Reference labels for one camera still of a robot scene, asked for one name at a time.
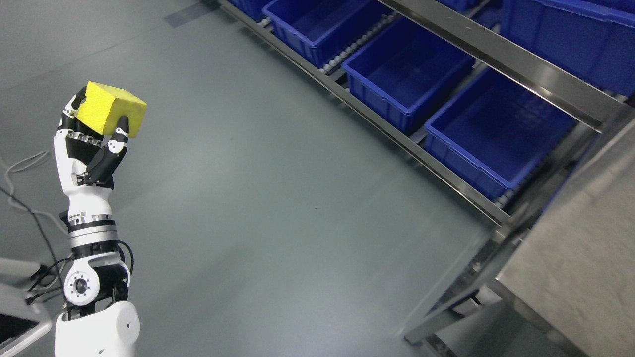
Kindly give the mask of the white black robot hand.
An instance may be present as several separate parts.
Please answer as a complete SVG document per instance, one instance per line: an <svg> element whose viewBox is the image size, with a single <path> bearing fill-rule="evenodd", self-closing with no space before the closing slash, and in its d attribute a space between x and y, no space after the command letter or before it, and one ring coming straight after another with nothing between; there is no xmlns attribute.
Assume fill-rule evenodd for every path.
<svg viewBox="0 0 635 357"><path fill-rule="evenodd" d="M78 119L86 87L62 110L54 135L55 163L62 192L68 197L68 226L109 219L113 173L127 153L129 118L121 116L114 134L105 138Z"/></svg>

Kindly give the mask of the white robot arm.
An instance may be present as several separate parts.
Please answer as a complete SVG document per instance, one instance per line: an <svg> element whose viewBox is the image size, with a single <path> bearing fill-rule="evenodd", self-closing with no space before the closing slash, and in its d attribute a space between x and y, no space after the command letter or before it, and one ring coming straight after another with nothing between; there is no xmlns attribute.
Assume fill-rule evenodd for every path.
<svg viewBox="0 0 635 357"><path fill-rule="evenodd" d="M55 321L57 357L133 357L140 318L129 302L131 266L109 215L69 217L71 265L62 282L65 305Z"/></svg>

